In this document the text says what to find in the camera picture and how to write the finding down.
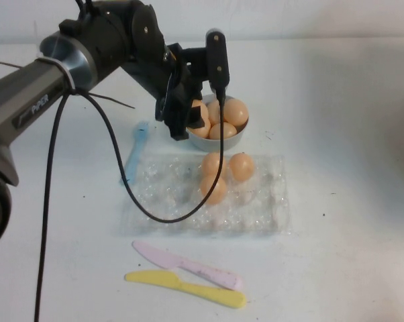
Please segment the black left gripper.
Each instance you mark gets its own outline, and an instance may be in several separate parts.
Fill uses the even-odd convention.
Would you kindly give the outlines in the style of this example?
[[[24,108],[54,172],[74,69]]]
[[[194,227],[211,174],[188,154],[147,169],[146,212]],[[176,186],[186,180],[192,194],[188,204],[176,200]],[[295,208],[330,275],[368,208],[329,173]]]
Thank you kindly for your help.
[[[186,54],[186,49],[174,43],[166,45],[155,62],[130,57],[130,76],[155,98],[155,120],[169,126],[175,141],[189,138],[186,128],[199,130],[209,125],[207,106],[193,104],[201,97],[201,82],[191,74]]]

